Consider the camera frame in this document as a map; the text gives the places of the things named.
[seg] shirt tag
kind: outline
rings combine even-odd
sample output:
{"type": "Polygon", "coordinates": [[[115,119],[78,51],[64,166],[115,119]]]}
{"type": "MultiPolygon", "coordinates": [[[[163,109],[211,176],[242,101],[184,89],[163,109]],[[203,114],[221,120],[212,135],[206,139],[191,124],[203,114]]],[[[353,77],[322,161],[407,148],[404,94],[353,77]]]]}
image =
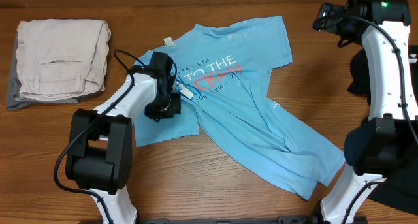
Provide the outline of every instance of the shirt tag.
{"type": "Polygon", "coordinates": [[[175,43],[172,41],[171,37],[164,38],[164,43],[167,47],[176,46],[175,43]]]}
{"type": "Polygon", "coordinates": [[[192,99],[194,94],[188,90],[182,83],[177,82],[178,87],[180,88],[180,93],[182,93],[188,99],[192,99]]]}

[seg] white towel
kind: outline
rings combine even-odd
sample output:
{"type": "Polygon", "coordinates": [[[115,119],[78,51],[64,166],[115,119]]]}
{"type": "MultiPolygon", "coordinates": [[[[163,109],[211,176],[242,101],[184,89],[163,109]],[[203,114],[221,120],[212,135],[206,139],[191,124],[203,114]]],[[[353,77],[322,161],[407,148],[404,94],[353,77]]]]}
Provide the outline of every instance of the white towel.
{"type": "Polygon", "coordinates": [[[58,100],[104,91],[110,30],[99,20],[20,22],[19,94],[58,100]]]}

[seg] light blue shirt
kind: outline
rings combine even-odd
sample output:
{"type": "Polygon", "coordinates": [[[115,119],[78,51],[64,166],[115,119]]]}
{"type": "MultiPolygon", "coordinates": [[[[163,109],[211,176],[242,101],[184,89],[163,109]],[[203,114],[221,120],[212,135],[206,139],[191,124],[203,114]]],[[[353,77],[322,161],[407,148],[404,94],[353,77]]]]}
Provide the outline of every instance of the light blue shirt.
{"type": "MultiPolygon", "coordinates": [[[[282,189],[308,200],[317,182],[329,185],[342,151],[266,97],[272,69],[292,62],[281,16],[196,25],[174,43],[153,51],[178,66],[182,113],[159,123],[139,117],[137,146],[197,135],[199,123],[233,159],[282,189]]],[[[140,59],[148,64],[153,51],[140,59]]]]}

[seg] gray folded cloth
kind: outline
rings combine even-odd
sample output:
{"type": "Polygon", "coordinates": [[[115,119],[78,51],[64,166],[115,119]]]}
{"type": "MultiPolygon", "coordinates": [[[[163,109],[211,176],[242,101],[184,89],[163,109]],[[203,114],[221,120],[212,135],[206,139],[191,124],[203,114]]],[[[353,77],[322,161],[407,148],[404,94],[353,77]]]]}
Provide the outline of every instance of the gray folded cloth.
{"type": "Polygon", "coordinates": [[[6,109],[7,110],[19,110],[23,107],[37,104],[37,103],[78,103],[82,99],[89,97],[91,95],[86,95],[83,97],[74,97],[69,99],[60,99],[54,101],[38,101],[34,99],[28,99],[25,97],[21,97],[19,95],[19,90],[21,83],[18,78],[18,73],[16,70],[17,59],[16,59],[16,50],[18,49],[18,38],[14,39],[14,49],[13,49],[13,59],[12,59],[12,67],[10,68],[10,75],[8,77],[8,91],[6,96],[6,109]]]}

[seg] wooden tabletop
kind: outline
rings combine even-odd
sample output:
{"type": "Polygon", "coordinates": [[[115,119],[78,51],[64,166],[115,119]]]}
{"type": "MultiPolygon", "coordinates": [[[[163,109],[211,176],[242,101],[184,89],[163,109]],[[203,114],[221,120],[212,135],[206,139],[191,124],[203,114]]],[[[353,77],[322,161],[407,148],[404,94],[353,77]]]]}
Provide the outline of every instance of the wooden tabletop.
{"type": "MultiPolygon", "coordinates": [[[[125,71],[109,55],[106,91],[80,104],[39,104],[7,111],[5,99],[16,28],[20,20],[91,18],[106,20],[110,49],[137,56],[178,38],[195,23],[224,27],[265,16],[282,15],[293,63],[273,72],[268,97],[343,148],[344,139],[367,116],[366,99],[346,91],[349,62],[361,49],[336,47],[338,37],[312,29],[320,4],[231,6],[52,8],[0,10],[0,223],[76,223],[99,219],[87,195],[54,184],[55,161],[67,145],[71,116],[107,100],[125,80],[125,71]]],[[[411,4],[410,42],[418,43],[418,4],[411,4]]],[[[59,177],[64,184],[64,166],[59,177]]],[[[311,199],[277,188],[245,169],[204,133],[134,149],[127,184],[142,218],[266,218],[309,214],[332,185],[318,184],[311,199]]],[[[370,223],[418,223],[418,217],[366,201],[359,214],[370,223]]]]}

